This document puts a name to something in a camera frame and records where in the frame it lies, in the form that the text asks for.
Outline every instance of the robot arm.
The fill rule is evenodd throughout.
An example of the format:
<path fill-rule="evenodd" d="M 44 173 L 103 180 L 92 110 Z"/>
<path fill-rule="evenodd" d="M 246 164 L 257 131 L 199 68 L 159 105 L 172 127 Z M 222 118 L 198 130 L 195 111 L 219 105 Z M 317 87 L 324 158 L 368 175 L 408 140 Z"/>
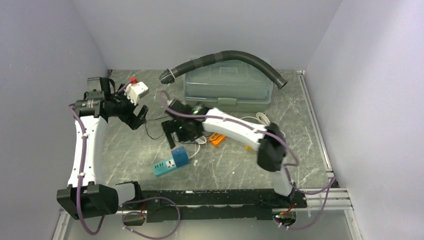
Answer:
<path fill-rule="evenodd" d="M 168 107 L 186 115 L 211 116 L 206 118 L 184 118 L 168 112 L 172 119 L 162 122 L 162 128 L 171 149 L 176 146 L 173 137 L 174 133 L 176 133 L 180 142 L 193 141 L 203 136 L 204 131 L 226 135 L 256 150 L 256 162 L 262 169 L 269 172 L 275 192 L 288 197 L 289 200 L 293 197 L 294 189 L 283 169 L 286 149 L 275 139 L 261 133 L 270 132 L 284 139 L 275 123 L 271 123 L 269 126 L 255 124 L 230 116 L 218 108 L 209 108 L 202 105 L 191 107 L 184 105 L 178 100 L 170 102 Z"/>
<path fill-rule="evenodd" d="M 58 190 L 56 194 L 58 203 L 76 220 L 79 219 L 77 202 L 83 217 L 90 218 L 113 214 L 119 205 L 133 200 L 140 193 L 137 182 L 105 186 L 101 158 L 109 117 L 118 117 L 135 130 L 146 122 L 149 110 L 144 105 L 139 113 L 134 113 L 138 100 L 148 91 L 143 82 L 134 80 L 131 84 L 121 85 L 114 93 L 111 93 L 110 83 L 113 81 L 109 78 L 89 78 L 87 83 L 88 91 L 84 98 L 71 107 L 76 127 L 71 175 L 67 188 Z M 77 197 L 79 176 L 83 178 L 79 189 L 81 194 Z"/>

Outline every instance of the cable clip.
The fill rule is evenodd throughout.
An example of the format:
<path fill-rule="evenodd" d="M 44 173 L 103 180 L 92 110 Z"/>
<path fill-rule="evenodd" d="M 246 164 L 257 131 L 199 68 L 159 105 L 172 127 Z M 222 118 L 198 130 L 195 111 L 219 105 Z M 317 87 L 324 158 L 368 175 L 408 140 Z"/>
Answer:
<path fill-rule="evenodd" d="M 168 72 L 171 74 L 171 76 L 173 77 L 173 79 L 175 80 L 175 76 L 174 76 L 174 74 L 172 73 L 172 71 L 171 71 L 171 69 L 167 69 L 168 70 Z"/>

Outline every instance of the hose nozzle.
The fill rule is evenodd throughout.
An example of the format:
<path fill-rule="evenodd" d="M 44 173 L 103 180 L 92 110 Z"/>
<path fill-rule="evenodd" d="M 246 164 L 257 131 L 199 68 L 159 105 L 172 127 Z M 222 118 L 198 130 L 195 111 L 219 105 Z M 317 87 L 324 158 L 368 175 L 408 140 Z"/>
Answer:
<path fill-rule="evenodd" d="M 169 69 L 166 69 L 162 72 L 162 74 L 159 76 L 159 80 L 162 84 L 172 84 L 175 82 L 175 78 Z"/>

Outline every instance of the gray wall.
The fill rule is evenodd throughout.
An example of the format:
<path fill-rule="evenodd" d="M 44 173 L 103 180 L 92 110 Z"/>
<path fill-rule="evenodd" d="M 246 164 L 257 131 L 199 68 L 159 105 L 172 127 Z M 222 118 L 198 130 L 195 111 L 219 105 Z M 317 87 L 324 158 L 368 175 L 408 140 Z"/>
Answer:
<path fill-rule="evenodd" d="M 0 239 L 47 240 L 74 161 L 67 104 L 107 68 L 71 1 L 0 5 Z"/>
<path fill-rule="evenodd" d="M 304 70 L 342 0 L 73 0 L 109 69 L 241 50 Z"/>
<path fill-rule="evenodd" d="M 424 2 L 344 0 L 306 69 L 365 239 L 424 239 Z"/>

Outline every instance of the clear plastic container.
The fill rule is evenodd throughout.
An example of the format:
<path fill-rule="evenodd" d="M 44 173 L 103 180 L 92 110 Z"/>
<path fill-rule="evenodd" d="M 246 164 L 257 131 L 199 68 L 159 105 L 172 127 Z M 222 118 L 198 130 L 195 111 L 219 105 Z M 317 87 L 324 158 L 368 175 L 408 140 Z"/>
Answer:
<path fill-rule="evenodd" d="M 202 103 L 223 111 L 262 112 L 271 102 L 272 91 L 273 83 L 265 74 L 238 60 L 204 66 L 184 77 L 187 104 Z"/>

